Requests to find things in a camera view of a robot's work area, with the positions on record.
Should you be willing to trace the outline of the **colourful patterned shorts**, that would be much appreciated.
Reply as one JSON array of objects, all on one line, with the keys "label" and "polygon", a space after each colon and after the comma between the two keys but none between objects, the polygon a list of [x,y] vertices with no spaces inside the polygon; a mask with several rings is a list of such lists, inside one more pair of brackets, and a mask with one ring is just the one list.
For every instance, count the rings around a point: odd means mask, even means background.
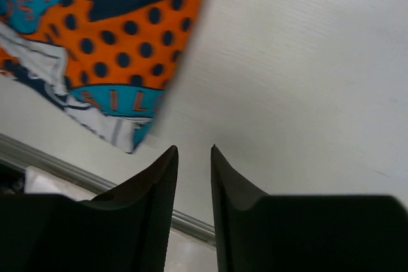
[{"label": "colourful patterned shorts", "polygon": [[133,153],[201,0],[1,0],[1,74]]}]

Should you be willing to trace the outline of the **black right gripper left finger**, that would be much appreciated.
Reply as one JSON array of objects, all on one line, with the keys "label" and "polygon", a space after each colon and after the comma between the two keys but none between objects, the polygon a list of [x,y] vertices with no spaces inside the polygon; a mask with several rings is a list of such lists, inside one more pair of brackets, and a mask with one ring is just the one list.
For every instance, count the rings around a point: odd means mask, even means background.
[{"label": "black right gripper left finger", "polygon": [[162,271],[177,184],[172,146],[91,200],[1,197],[2,271]]}]

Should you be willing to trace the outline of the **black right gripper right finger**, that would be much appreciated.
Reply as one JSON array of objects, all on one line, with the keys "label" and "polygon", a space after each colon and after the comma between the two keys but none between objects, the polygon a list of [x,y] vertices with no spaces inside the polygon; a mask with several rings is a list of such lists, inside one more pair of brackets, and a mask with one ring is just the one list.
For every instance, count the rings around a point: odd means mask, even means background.
[{"label": "black right gripper right finger", "polygon": [[269,195],[211,150],[219,271],[406,271],[407,211],[387,195]]}]

